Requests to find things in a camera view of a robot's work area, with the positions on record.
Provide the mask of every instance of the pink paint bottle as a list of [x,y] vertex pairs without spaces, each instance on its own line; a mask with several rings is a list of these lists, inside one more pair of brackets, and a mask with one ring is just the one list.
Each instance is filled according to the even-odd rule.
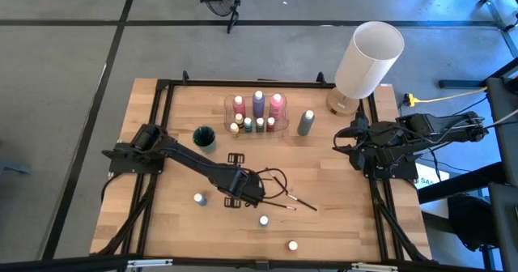
[[234,101],[232,101],[232,107],[234,108],[234,114],[241,114],[243,117],[246,117],[246,108],[244,106],[244,100],[241,96],[236,96]]
[[275,94],[270,98],[270,117],[275,121],[281,121],[282,111],[284,110],[284,100],[280,94]]

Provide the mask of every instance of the lamp base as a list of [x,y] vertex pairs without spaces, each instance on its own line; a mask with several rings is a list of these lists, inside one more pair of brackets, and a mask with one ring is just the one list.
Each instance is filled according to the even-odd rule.
[[359,100],[345,97],[335,87],[327,95],[325,105],[332,114],[344,117],[356,113],[359,106]]

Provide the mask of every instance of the lamp shade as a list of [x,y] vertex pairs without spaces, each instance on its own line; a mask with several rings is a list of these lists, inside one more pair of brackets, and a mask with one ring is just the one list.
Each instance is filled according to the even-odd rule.
[[392,25],[371,21],[358,26],[335,76],[347,98],[369,96],[403,52],[405,42]]

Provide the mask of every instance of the gray bottle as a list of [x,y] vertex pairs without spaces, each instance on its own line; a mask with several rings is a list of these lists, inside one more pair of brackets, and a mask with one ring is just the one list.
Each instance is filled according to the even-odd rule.
[[299,128],[297,128],[297,133],[301,136],[308,135],[313,122],[315,121],[315,113],[313,111],[308,110],[302,113],[302,117],[300,118]]

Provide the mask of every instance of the white lamp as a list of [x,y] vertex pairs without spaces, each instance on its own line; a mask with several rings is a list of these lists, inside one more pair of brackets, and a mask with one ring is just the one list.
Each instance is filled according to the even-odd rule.
[[371,21],[358,26],[334,77],[328,109],[338,115],[356,112],[359,100],[374,92],[378,83],[403,52],[405,42],[392,25]]

